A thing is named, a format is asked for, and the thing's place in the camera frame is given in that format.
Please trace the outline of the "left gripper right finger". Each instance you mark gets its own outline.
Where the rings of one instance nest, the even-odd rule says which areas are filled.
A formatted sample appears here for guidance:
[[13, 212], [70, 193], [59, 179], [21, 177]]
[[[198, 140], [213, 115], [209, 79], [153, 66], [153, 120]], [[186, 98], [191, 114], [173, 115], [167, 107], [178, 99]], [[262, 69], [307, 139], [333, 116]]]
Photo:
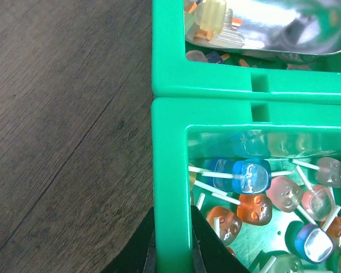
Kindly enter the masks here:
[[190, 211], [193, 272], [249, 273], [249, 270], [226, 249], [198, 208], [192, 205]]

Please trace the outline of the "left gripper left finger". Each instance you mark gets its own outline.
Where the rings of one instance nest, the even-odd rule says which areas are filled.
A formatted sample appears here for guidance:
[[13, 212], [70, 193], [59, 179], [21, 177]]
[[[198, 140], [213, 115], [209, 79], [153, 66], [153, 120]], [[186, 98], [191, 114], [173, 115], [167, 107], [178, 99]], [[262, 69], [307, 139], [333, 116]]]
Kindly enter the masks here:
[[156, 272], [155, 219], [151, 207], [125, 247], [102, 272]]

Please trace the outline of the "green bin lollipops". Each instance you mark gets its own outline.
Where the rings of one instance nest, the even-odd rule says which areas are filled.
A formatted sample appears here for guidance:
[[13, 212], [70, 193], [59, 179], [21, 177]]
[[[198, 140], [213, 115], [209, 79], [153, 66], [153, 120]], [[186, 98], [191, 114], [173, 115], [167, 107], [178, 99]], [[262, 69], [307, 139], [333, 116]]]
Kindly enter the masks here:
[[341, 155], [341, 105], [157, 98], [152, 138], [157, 271], [193, 272], [190, 158]]

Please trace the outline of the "green bin popsicle candies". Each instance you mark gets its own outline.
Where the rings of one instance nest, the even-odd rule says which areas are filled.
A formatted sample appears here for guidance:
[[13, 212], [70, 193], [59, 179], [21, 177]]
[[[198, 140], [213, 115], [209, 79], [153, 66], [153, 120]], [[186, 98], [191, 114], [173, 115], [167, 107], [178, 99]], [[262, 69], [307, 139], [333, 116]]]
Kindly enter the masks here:
[[341, 53], [311, 71], [193, 62], [182, 1], [152, 2], [152, 90], [159, 97], [209, 97], [341, 104]]

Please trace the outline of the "metal scoop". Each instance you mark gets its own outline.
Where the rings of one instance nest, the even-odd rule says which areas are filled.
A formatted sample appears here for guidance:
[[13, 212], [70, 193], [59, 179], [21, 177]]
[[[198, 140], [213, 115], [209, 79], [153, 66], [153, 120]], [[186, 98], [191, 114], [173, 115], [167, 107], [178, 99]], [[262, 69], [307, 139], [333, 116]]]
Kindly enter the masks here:
[[341, 52], [341, 1], [185, 1], [186, 41], [229, 52]]

